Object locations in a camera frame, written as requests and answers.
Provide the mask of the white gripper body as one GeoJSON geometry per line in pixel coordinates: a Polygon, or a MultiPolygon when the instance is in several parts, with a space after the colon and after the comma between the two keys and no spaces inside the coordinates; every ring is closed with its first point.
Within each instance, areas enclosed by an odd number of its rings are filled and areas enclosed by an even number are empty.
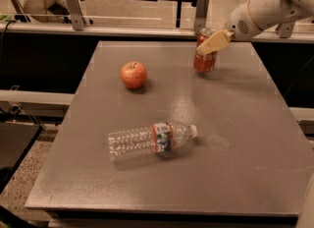
{"type": "Polygon", "coordinates": [[[231,12],[225,22],[225,28],[234,33],[234,41],[250,41],[262,32],[250,17],[247,4],[242,4],[231,12]]]}

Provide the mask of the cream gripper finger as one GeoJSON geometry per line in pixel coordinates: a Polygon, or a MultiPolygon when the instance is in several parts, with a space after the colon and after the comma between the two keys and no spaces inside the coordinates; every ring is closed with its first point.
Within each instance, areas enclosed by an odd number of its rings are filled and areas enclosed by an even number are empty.
{"type": "Polygon", "coordinates": [[[205,39],[197,48],[196,52],[200,55],[207,55],[227,47],[234,35],[233,31],[220,29],[209,38],[205,39]]]}

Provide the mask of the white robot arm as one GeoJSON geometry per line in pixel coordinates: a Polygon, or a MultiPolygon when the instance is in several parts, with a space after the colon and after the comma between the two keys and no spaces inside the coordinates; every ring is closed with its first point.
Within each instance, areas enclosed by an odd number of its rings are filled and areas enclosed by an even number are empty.
{"type": "Polygon", "coordinates": [[[234,9],[225,28],[205,39],[196,52],[201,56],[227,47],[232,40],[250,41],[276,26],[280,38],[289,38],[294,24],[314,15],[314,0],[248,0],[234,9]]]}

